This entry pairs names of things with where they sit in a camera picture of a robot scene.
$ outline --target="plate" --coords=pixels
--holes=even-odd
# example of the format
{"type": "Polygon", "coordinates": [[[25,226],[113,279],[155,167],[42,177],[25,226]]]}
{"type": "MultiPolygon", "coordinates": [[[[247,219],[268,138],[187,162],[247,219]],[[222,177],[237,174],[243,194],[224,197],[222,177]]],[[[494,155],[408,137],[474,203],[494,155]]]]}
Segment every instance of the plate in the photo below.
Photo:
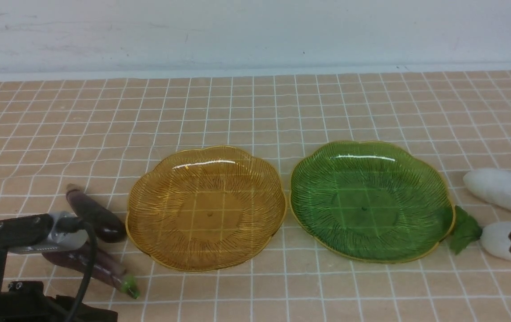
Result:
{"type": "Polygon", "coordinates": [[[257,255],[287,212],[272,165],[235,147],[174,153],[140,178],[128,198],[135,246],[178,271],[212,271],[257,255]]]}
{"type": "Polygon", "coordinates": [[[297,221],[351,259],[402,263],[434,250],[452,230],[448,187],[430,165],[382,141],[336,141],[291,174],[297,221]]]}

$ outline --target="white vegetable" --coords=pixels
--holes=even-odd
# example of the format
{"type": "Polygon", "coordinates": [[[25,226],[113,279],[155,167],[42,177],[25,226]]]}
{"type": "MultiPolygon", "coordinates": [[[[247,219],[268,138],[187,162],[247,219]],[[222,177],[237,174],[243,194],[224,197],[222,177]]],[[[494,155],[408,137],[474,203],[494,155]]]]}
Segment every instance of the white vegetable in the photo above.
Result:
{"type": "Polygon", "coordinates": [[[511,210],[511,171],[473,170],[464,175],[464,185],[478,198],[511,210]]]}
{"type": "Polygon", "coordinates": [[[509,233],[511,233],[511,222],[494,222],[484,227],[480,244],[491,255],[511,261],[509,233]]]}

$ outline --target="eggplant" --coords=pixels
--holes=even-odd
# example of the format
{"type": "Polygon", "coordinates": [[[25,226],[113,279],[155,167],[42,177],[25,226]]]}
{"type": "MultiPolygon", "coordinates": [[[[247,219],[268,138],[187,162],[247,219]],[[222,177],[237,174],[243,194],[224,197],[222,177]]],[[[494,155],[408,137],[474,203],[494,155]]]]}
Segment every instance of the eggplant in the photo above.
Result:
{"type": "MultiPolygon", "coordinates": [[[[90,257],[90,243],[85,242],[76,250],[46,252],[42,253],[42,256],[54,265],[84,273],[90,257]]],[[[92,278],[106,283],[134,299],[140,296],[134,275],[100,248],[96,252],[92,278]]]]}
{"type": "Polygon", "coordinates": [[[73,183],[67,185],[67,202],[75,214],[92,225],[98,239],[107,243],[124,241],[127,233],[122,220],[82,190],[73,183]]]}

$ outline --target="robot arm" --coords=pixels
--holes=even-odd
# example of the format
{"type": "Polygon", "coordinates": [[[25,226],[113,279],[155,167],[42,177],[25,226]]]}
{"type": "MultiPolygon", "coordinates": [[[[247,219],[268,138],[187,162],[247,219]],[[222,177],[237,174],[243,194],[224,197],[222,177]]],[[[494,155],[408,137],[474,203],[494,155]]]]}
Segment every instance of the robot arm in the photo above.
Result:
{"type": "MultiPolygon", "coordinates": [[[[94,236],[91,231],[90,226],[68,212],[0,220],[0,322],[116,322],[116,312],[81,304],[92,269],[85,273],[75,298],[46,297],[40,281],[14,281],[9,284],[7,292],[2,292],[9,252],[32,254],[74,250],[82,246],[87,237],[94,236]]],[[[96,237],[90,238],[90,242],[96,254],[96,237]]]]}

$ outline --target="wall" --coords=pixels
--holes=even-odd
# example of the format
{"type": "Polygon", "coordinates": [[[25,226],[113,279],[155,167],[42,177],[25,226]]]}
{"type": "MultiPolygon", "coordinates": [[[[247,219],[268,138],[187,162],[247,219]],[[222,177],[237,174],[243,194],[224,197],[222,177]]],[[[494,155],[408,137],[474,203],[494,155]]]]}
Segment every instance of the wall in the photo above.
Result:
{"type": "Polygon", "coordinates": [[[511,0],[0,0],[0,72],[511,62],[511,0]]]}

